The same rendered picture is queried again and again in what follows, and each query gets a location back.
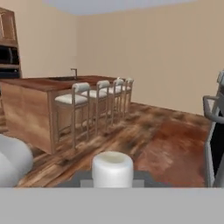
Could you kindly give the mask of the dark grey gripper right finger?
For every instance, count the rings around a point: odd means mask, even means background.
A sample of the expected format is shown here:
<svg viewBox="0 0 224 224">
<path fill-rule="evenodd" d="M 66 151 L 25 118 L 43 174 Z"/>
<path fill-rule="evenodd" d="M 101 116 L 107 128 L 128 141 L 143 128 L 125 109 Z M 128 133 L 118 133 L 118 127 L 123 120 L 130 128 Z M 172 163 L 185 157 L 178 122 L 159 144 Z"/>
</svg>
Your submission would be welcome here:
<svg viewBox="0 0 224 224">
<path fill-rule="evenodd" d="M 169 187 L 168 184 L 156 181 L 147 171 L 134 171 L 134 187 Z"/>
</svg>

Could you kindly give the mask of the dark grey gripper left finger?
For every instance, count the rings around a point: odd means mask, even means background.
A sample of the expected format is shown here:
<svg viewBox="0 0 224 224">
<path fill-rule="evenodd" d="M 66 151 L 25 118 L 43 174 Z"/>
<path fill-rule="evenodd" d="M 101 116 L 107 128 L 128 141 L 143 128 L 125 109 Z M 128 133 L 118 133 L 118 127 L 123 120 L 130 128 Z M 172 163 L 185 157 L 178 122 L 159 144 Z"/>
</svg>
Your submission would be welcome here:
<svg viewBox="0 0 224 224">
<path fill-rule="evenodd" d="M 65 180 L 59 184 L 59 188 L 91 188 L 93 186 L 91 171 L 77 171 L 69 180 Z"/>
</svg>

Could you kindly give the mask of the white rounded object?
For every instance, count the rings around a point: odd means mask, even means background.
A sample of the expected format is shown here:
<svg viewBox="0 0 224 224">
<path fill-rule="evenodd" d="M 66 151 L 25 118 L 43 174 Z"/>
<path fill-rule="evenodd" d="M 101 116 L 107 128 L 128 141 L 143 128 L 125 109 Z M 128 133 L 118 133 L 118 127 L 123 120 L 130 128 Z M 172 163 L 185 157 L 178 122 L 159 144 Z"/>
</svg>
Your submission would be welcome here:
<svg viewBox="0 0 224 224">
<path fill-rule="evenodd" d="M 14 187 L 33 167 L 30 147 L 23 141 L 0 134 L 0 187 Z"/>
</svg>

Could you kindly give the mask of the wooden stool with white cushion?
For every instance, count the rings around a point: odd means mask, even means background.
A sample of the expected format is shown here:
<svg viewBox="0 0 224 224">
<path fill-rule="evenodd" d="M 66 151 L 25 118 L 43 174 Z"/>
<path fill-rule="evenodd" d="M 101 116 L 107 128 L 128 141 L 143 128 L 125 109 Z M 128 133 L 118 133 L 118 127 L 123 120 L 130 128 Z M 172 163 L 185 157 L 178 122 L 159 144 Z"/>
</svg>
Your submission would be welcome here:
<svg viewBox="0 0 224 224">
<path fill-rule="evenodd" d="M 89 139 L 89 110 L 90 110 L 90 85 L 87 82 L 74 83 L 71 88 L 70 94 L 61 94 L 55 97 L 57 106 L 67 106 L 71 112 L 71 135 L 72 146 L 76 149 L 77 144 L 77 131 L 76 131 L 76 111 L 79 109 L 87 108 L 86 118 L 86 135 Z"/>
<path fill-rule="evenodd" d="M 109 81 L 99 80 L 96 83 L 96 89 L 86 90 L 82 93 L 89 99 L 89 114 L 91 122 L 94 123 L 94 133 L 98 135 L 99 120 L 100 120 L 100 102 L 106 102 L 105 117 L 109 111 Z"/>
<path fill-rule="evenodd" d="M 121 116 L 123 83 L 123 79 L 117 78 L 113 81 L 113 85 L 111 87 L 104 87 L 101 89 L 101 91 L 109 94 L 109 98 L 111 99 L 111 123 L 114 123 L 115 113 L 117 113 L 118 116 Z"/>
<path fill-rule="evenodd" d="M 132 78 L 127 78 L 122 86 L 117 86 L 116 90 L 121 90 L 123 95 L 123 116 L 126 116 L 130 112 L 132 88 L 134 80 Z"/>
</svg>

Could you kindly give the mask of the wooden kitchen island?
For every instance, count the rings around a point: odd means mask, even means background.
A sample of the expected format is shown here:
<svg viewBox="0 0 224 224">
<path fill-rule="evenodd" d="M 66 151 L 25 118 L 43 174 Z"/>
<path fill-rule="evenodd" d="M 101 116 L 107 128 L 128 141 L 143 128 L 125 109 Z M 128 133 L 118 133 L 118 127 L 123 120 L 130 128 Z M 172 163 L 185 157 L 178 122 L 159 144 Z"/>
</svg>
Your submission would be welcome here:
<svg viewBox="0 0 224 224">
<path fill-rule="evenodd" d="M 71 112 L 67 106 L 57 106 L 55 97 L 70 94 L 74 83 L 87 82 L 96 89 L 98 81 L 107 80 L 113 85 L 114 78 L 82 76 L 77 80 L 56 81 L 39 79 L 0 80 L 1 99 L 9 132 L 47 154 L 54 154 L 60 144 L 60 134 L 71 130 Z M 105 124 L 111 123 L 111 99 L 108 95 L 108 113 Z M 101 114 L 105 114 L 106 102 L 100 102 Z M 121 116 L 123 118 L 123 94 Z M 86 135 L 87 108 L 76 111 L 76 126 L 80 125 Z"/>
</svg>

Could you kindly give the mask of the dark sink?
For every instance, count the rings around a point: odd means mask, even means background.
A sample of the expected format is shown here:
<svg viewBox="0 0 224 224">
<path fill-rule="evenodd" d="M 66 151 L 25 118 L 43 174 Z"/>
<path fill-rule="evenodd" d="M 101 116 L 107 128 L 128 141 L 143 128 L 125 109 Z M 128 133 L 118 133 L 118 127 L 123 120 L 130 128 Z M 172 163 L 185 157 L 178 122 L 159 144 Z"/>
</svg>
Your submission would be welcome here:
<svg viewBox="0 0 224 224">
<path fill-rule="evenodd" d="M 53 81 L 76 81 L 76 77 L 73 76 L 64 76 L 64 77 L 48 77 L 48 80 Z"/>
</svg>

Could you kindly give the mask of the wooden wall cupboard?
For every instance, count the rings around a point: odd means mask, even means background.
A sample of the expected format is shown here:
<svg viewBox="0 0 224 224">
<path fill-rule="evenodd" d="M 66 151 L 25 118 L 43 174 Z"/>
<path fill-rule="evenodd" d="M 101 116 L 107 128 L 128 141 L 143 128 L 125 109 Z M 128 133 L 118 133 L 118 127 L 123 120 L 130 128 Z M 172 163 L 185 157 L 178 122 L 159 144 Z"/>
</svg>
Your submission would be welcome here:
<svg viewBox="0 0 224 224">
<path fill-rule="evenodd" d="M 5 46 L 18 46 L 15 13 L 0 7 L 0 43 Z"/>
</svg>

